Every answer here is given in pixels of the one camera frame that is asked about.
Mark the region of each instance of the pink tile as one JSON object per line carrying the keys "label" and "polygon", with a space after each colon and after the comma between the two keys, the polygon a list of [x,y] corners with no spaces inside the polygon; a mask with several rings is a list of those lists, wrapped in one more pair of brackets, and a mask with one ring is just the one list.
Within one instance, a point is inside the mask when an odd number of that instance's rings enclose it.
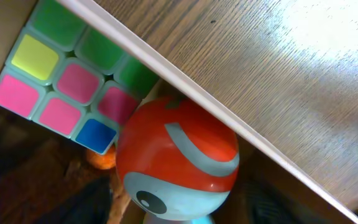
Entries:
{"label": "pink tile", "polygon": [[39,122],[69,135],[81,118],[81,111],[59,98],[52,98],[40,115]]}
{"label": "pink tile", "polygon": [[123,125],[138,105],[139,102],[133,97],[116,87],[111,87],[99,102],[98,110],[101,114]]}
{"label": "pink tile", "polygon": [[99,79],[75,63],[66,67],[57,82],[59,91],[80,103],[89,102],[98,87]]}
{"label": "pink tile", "polygon": [[10,74],[5,74],[0,82],[0,105],[28,117],[34,108],[39,93],[28,84]]}

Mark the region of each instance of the green tile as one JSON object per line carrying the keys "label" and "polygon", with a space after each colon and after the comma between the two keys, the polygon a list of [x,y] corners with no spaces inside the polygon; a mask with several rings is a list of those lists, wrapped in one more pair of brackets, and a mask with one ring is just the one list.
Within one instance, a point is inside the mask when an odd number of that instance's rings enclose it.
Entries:
{"label": "green tile", "polygon": [[106,75],[112,73],[112,68],[123,54],[120,47],[91,28],[82,37],[77,51],[79,51],[78,57],[92,63]]}
{"label": "green tile", "polygon": [[55,42],[58,47],[73,50],[86,23],[55,0],[44,0],[39,4],[30,18],[31,26]]}
{"label": "green tile", "polygon": [[117,82],[141,98],[145,98],[158,81],[158,75],[131,57],[119,73]]}

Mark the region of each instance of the yellow tile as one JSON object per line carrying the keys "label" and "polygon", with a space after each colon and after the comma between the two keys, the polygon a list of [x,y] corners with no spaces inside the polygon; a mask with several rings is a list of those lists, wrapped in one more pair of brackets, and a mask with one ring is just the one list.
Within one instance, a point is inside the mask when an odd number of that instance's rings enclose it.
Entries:
{"label": "yellow tile", "polygon": [[39,80],[47,80],[59,55],[45,44],[25,34],[12,58],[12,64]]}

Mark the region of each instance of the blue square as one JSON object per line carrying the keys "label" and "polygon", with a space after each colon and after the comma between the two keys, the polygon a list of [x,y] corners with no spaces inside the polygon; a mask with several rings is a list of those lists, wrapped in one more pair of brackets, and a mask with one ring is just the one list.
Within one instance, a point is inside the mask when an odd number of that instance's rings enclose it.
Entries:
{"label": "blue square", "polygon": [[99,154],[103,154],[117,132],[105,124],[89,119],[76,137],[76,141]]}

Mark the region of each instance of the black pupil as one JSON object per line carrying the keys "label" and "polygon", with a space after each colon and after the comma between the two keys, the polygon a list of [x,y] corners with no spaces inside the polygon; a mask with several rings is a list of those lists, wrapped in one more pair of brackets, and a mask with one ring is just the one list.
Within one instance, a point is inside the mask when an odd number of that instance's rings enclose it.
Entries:
{"label": "black pupil", "polygon": [[137,201],[150,212],[156,214],[164,214],[167,212],[167,206],[164,202],[152,193],[141,190],[136,193],[136,198]]}

